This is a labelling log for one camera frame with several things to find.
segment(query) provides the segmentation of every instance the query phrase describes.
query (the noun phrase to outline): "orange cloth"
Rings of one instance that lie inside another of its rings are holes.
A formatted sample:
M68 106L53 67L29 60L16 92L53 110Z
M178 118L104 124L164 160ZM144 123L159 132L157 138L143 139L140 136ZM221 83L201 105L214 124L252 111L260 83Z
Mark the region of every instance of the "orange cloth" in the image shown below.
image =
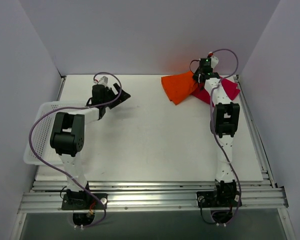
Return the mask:
M161 83L169 100L178 105L185 100L196 88L198 84L193 80L194 74L191 71L186 73L163 76Z

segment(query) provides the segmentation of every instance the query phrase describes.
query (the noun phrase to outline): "metal extrusion frame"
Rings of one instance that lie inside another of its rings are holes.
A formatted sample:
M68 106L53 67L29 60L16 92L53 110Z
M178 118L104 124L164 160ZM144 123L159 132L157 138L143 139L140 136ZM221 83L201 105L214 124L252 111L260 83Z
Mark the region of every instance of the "metal extrusion frame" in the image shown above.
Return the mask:
M62 79L58 99L66 79ZM243 91L239 97L242 111L259 161L263 181L243 182L242 207L240 209L277 209L287 239L294 240L295 234L288 215L288 201L284 188L277 188L263 148L257 127L253 121ZM61 210L60 190L66 181L35 181L31 192L23 195L11 239L19 239L26 214L30 213L73 213L84 211ZM196 192L213 190L214 182L104 182L90 181L93 193L107 193L108 212L148 211L197 211Z

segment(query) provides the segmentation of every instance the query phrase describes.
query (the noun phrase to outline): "wire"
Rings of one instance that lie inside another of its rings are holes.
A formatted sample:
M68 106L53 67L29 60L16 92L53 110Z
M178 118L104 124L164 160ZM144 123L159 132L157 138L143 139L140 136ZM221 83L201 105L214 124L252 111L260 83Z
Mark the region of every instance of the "wire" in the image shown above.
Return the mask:
M90 207L89 207L89 213L91 214L91 215L93 215L94 214L94 210L93 210L93 208L96 206L96 201L93 201L93 203L90 205Z
M200 201L200 215L201 215L201 218L202 220L206 223L206 224L209 224L209 225L215 225L216 222L209 222L207 220L205 220L203 214L202 214L202 203L203 203L203 200L205 200L204 198L202 198L202 200Z
M214 91L220 87L220 84L221 84L221 82L222 82L224 79L229 78L229 77L231 77L232 75L234 75L234 74L237 72L238 67L239 67L239 59L238 59L238 56L236 55L236 53L235 53L234 51L232 51L232 50L230 50L230 49L228 49L228 48L221 48L221 49L218 49L218 50L213 51L213 52L212 52L212 55L213 55L214 53L216 53L216 52L219 52L219 51L228 51L228 52L232 53L232 54L234 55L235 59L236 59L236 67L235 67L235 70L233 71L233 73L231 73L231 74L228 75L228 76L222 77L222 78L220 79L218 85L217 85L216 87L214 87L214 88L211 90L211 93L210 93L210 119L211 119L212 124L214 124L214 116L213 116L213 94L214 94ZM215 127L216 127L216 126L213 126L213 127L212 127L212 133L213 133L213 136L214 136L214 140L215 140L216 144L219 146L219 148L221 149L221 151L223 152L226 161L229 163L229 166L230 166L230 168L231 168L231 170L232 170L232 172L233 172L233 175L234 175L234 177L235 177L235 179L236 179L236 182L237 182L238 188L239 188L239 199L238 199L238 204L237 204L237 206L236 206L236 208L235 208L235 212L234 212L232 218L231 218L228 222L225 223L225 224L229 224L229 223L231 223L231 222L233 221L233 219L234 219L234 218L236 217L236 215L238 214L238 210L239 210L240 202L241 202L242 189L241 189L241 184L240 184L239 177L238 177L238 175L237 175L237 173L236 173L236 171L235 171L233 165L231 164L231 162L230 162L230 160L229 160L229 157L228 157L226 151L225 151L224 148L221 146L221 144L220 144L220 142L219 142L219 140L218 140L218 138L217 138L217 134L216 134L216 129L215 129Z
M192 72L193 74L195 74L195 73L191 70L191 64L192 64L193 62L199 62L199 61L200 61L200 60L195 59L195 60L192 60L192 61L190 62L189 69L190 69L190 72Z
M63 200L64 198L61 196L62 192L64 191L64 189L66 188L67 186L64 186L61 191L60 191L60 198Z
M37 121L35 121L35 123L33 124L33 126L32 126L31 129L30 129L30 133L29 133L29 137L28 137L28 142L29 142L30 149L31 149L31 151L33 152L33 154L36 156L36 158L39 159L39 161L41 161L42 163L44 163L44 164L47 165L48 167L50 167L50 168L52 168L52 169L54 169L54 170L56 170L56 171L58 171L58 172L60 172L60 173L62 173L62 174L64 174L64 175L66 175L66 176L67 176L68 178L70 178L70 179L71 179L71 180L72 180L79 188L81 188L83 191L85 191L87 194L89 194L91 197L93 197L93 198L96 200L96 202L97 202L98 204L100 204L101 206L103 206L103 212L104 212L104 214L103 214L102 218L100 218L99 220L97 220L97 221L95 221L95 222L92 222L91 224L86 225L86 226L84 226L84 227L92 227L92 226L95 226L95 225L101 223L101 222L106 218L106 215L107 215L107 211L106 211L105 206L102 204L102 202L100 201L99 198L97 198L91 191L89 191L88 189L86 189L85 186L82 186L80 183L78 183L77 180L75 180L75 179L73 178L73 176L71 176L68 172L66 172L66 171L64 171L64 170L62 170L62 169L60 169L60 168L58 168L58 167L56 167L56 166L50 164L49 162L45 161L41 156L39 156L39 154L36 152L36 150L35 150L35 148L34 148L34 146L33 146L33 143L32 143L32 135L33 135L33 132L34 132L36 126L37 126L44 118L46 118L46 117L49 116L50 114L53 114L53 113L58 112L58 111L60 111L60 110L66 110L66 109L84 110L84 109L90 109L90 108L98 108L98 107L102 107L102 106L105 106L105 105L108 105L108 104L111 104L111 103L115 102L115 101L120 97L121 92L122 92L122 84L121 84L120 80L119 80L115 75L113 75L112 73L109 73L109 72L106 72L106 71L98 72L97 74L95 74L95 75L93 76L93 79L95 79L96 76L97 76L97 75L100 75L100 74L103 74L103 75L110 75L110 76L114 77L114 78L118 81L118 83L119 83L119 85L120 85L120 91L119 91L119 93L118 93L118 95L116 96L115 99L113 99L113 100L111 100L111 101L109 101L109 102L105 102L105 103L101 103L101 104L97 104L97 105L93 105L93 106L85 106L85 107L64 106L64 107L59 107L59 108L57 108L57 109L54 109L54 110L52 110L52 111L49 111L48 113L46 113L46 114L44 114L43 116L41 116Z
M232 212L232 205L230 205L230 210L229 211L225 211L225 210L219 210L219 211L214 211L212 214L211 214L211 218L214 220L214 222L209 222L207 220L205 220L204 216L203 216L203 213L202 213L202 204L203 204L203 201L205 199L203 198L201 201L200 201L200 215L201 215L201 218L202 220L208 224L208 225L216 225L216 224L223 224L221 221L223 219L225 219L226 217L229 216L229 214Z

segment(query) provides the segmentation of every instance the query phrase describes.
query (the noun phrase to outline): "screw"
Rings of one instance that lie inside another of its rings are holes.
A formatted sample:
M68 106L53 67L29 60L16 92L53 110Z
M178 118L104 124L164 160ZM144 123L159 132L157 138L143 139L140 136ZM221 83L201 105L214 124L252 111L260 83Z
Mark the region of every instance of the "screw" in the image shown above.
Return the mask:
M205 202L204 196L198 196L198 202L199 203L204 203Z
M107 204L107 199L105 197L101 198L100 201L103 205Z

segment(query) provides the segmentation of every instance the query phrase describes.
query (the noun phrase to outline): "red cloth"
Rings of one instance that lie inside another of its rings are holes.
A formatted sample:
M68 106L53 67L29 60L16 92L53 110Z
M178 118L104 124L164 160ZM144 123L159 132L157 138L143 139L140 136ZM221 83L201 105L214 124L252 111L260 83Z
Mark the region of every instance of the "red cloth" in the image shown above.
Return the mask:
M235 82L232 82L228 79L224 79L221 82L225 93L228 95L228 97L233 101L236 96L240 93L240 90L237 89L238 84ZM196 88L196 90L191 93L196 98L200 99L201 101L204 101L207 104L210 104L210 95L205 90L204 84L200 83L199 86Z

